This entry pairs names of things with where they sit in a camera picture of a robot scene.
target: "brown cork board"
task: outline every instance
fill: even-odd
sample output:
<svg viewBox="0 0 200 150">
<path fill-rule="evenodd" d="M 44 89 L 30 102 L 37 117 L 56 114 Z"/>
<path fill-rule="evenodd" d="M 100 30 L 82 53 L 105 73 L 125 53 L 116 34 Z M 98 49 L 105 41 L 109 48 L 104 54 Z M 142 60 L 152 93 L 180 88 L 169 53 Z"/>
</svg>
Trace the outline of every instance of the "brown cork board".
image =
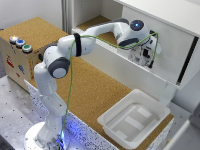
<svg viewBox="0 0 200 150">
<path fill-rule="evenodd" d="M 68 34 L 42 18 L 36 17 L 0 31 L 0 37 L 8 43 L 12 35 L 25 40 L 26 44 L 30 44 L 33 51 L 36 51 Z"/>
<path fill-rule="evenodd" d="M 97 118 L 131 92 L 131 89 L 91 66 L 81 58 L 73 58 L 72 62 L 73 86 L 69 110 L 119 149 L 123 150 L 121 146 L 104 133 L 103 127 L 97 122 Z M 36 87 L 34 79 L 30 83 Z M 66 77 L 57 80 L 57 85 L 58 95 L 67 102 L 70 71 Z M 173 116 L 169 115 L 137 150 L 145 150 L 172 119 Z"/>
<path fill-rule="evenodd" d="M 103 17 L 103 16 L 98 16 L 92 20 L 89 20 L 83 24 L 78 25 L 77 27 L 83 31 L 87 30 L 87 28 L 97 25 L 97 24 L 101 24 L 101 23 L 105 23 L 105 22 L 109 22 L 110 20 Z M 115 40 L 114 34 L 112 32 L 109 33 L 104 33 L 104 34 L 100 34 L 98 36 L 99 38 L 108 41 L 111 44 L 117 45 L 117 41 Z"/>
</svg>

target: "white plastic bin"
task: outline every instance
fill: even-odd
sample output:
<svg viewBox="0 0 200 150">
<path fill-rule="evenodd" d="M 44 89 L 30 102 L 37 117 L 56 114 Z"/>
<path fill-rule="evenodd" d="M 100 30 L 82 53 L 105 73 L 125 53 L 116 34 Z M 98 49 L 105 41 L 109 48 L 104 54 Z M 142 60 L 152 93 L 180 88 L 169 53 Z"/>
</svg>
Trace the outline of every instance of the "white plastic bin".
<svg viewBox="0 0 200 150">
<path fill-rule="evenodd" d="M 98 122 L 122 147 L 135 149 L 169 113 L 169 108 L 136 89 L 102 114 Z"/>
</svg>

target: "cardboard box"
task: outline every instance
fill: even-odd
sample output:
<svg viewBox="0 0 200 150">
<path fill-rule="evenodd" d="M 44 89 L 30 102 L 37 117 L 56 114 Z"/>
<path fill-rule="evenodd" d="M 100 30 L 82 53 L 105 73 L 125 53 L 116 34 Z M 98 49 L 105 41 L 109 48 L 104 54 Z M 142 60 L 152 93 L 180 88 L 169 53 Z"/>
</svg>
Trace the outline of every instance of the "cardboard box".
<svg viewBox="0 0 200 150">
<path fill-rule="evenodd" d="M 25 54 L 22 49 L 10 44 L 10 36 L 13 35 L 31 45 L 33 52 Z M 34 78 L 33 69 L 36 64 L 41 62 L 38 55 L 43 55 L 48 44 L 57 42 L 59 38 L 67 35 L 39 17 L 0 31 L 0 49 L 7 75 L 28 90 L 24 79 L 29 81 Z"/>
</svg>

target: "cable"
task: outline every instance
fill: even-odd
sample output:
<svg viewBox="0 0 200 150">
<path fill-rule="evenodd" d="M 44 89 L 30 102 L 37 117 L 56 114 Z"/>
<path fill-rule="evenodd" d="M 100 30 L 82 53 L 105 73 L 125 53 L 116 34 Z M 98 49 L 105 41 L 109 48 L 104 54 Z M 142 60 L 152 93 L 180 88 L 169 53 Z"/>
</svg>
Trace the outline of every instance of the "cable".
<svg viewBox="0 0 200 150">
<path fill-rule="evenodd" d="M 131 47 L 134 47 L 136 45 L 139 45 L 141 44 L 142 42 L 144 42 L 145 40 L 147 40 L 148 38 L 150 38 L 151 36 L 153 35 L 157 35 L 157 41 L 156 41 L 156 46 L 155 46 L 155 50 L 154 50 L 154 55 L 153 55 L 153 60 L 151 61 L 151 64 L 149 65 L 150 67 L 153 66 L 153 63 L 154 63 L 154 60 L 155 60 L 155 55 L 156 55 L 156 49 L 157 49 L 157 46 L 158 46 L 158 33 L 152 33 L 150 34 L 149 36 L 147 36 L 146 38 L 144 38 L 143 40 L 139 41 L 138 43 L 136 44 L 133 44 L 133 45 L 130 45 L 130 46 L 117 46 L 117 45 L 114 45 L 114 44 L 111 44 L 99 37 L 96 37 L 96 36 L 91 36 L 91 35 L 83 35 L 81 37 L 85 38 L 85 37 L 92 37 L 92 38 L 96 38 L 96 39 L 99 39 L 113 47 L 116 47 L 116 48 L 122 48 L 122 49 L 125 49 L 125 48 L 131 48 Z M 64 121 L 63 121 L 63 124 L 62 124 L 62 129 L 61 129 L 61 133 L 65 127 L 65 122 L 66 122 L 66 118 L 67 118 L 67 113 L 68 113 L 68 108 L 69 108 L 69 102 L 70 102 L 70 96 L 71 96 L 71 89 L 72 89 L 72 81 L 73 81 L 73 68 L 72 68 L 72 48 L 74 46 L 74 43 L 75 43 L 75 40 L 72 42 L 72 45 L 71 45 L 71 49 L 70 49 L 70 68 L 71 68 L 71 83 L 70 83 L 70 88 L 69 88 L 69 95 L 68 95 L 68 101 L 67 101 L 67 110 L 66 110 L 66 114 L 65 114 L 65 117 L 64 117 Z M 60 142 L 61 142 L 61 139 L 59 139 L 59 144 L 58 144 L 58 150 L 60 150 Z"/>
</svg>

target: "white robotic arm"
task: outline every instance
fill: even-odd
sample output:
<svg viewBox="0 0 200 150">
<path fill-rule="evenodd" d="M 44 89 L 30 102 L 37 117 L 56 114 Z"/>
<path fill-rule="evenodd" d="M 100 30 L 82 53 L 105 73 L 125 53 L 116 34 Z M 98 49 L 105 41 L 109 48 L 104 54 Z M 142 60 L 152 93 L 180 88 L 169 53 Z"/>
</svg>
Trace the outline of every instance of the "white robotic arm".
<svg viewBox="0 0 200 150">
<path fill-rule="evenodd" d="M 98 36 L 106 32 L 113 32 L 118 45 L 121 47 L 133 45 L 149 36 L 149 30 L 142 21 L 135 20 L 129 25 L 126 19 L 117 19 L 90 27 L 80 36 Z M 67 106 L 56 94 L 57 85 L 55 79 L 63 78 L 68 73 L 70 50 L 74 40 L 75 37 L 73 35 L 59 39 L 57 46 L 51 46 L 45 50 L 43 62 L 34 68 L 34 77 L 41 101 L 48 109 L 45 124 L 36 137 L 37 145 L 43 149 L 49 149 L 48 143 L 53 138 L 56 138 L 62 129 L 62 116 L 66 113 Z M 156 41 L 156 38 L 150 37 L 141 44 L 142 47 L 148 47 L 149 50 L 154 51 Z M 95 42 L 96 39 L 92 37 L 81 38 L 81 55 L 92 52 Z M 161 47 L 158 46 L 157 53 L 159 54 L 160 51 Z M 74 44 L 72 56 L 76 55 L 77 46 Z"/>
</svg>

